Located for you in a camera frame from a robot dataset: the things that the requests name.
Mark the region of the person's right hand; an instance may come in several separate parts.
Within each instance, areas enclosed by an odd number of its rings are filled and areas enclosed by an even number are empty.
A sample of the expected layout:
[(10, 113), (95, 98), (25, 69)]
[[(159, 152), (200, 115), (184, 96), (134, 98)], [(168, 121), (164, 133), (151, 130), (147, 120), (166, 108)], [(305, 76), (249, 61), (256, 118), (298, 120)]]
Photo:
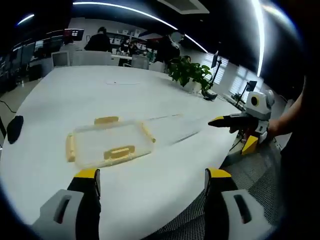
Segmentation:
[(289, 118), (280, 117), (268, 121), (267, 138), (287, 135), (292, 132), (292, 121)]

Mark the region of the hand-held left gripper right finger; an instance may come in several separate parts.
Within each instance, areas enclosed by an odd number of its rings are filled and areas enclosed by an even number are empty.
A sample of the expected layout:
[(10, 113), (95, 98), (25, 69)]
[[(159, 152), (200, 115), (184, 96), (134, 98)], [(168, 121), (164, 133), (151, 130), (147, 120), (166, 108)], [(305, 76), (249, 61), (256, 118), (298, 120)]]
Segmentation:
[(205, 240), (264, 240), (272, 233), (263, 206), (227, 171), (205, 170), (204, 196)]

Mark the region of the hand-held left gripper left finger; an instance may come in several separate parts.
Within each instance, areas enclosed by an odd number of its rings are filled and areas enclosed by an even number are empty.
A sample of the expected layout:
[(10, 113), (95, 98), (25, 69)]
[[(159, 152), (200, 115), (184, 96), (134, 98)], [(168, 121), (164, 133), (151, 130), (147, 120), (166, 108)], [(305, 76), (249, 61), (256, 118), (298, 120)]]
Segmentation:
[(42, 240), (98, 240), (100, 198), (100, 170), (83, 169), (40, 207), (32, 230)]

